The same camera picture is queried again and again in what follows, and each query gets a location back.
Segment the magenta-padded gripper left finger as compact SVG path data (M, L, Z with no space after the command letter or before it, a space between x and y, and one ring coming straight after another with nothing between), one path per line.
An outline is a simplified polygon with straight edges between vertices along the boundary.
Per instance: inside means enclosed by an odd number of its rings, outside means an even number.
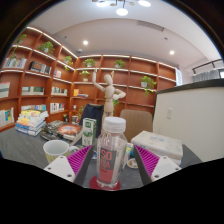
M81 186L84 182L92 154L93 146L89 145L70 154L68 157L57 157L44 170Z

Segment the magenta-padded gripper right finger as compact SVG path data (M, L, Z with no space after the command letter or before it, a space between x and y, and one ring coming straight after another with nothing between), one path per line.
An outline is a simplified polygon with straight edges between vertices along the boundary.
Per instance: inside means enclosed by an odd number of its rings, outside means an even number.
M133 154L144 185L157 181L180 170L180 167L169 157L159 157L140 146L134 146Z

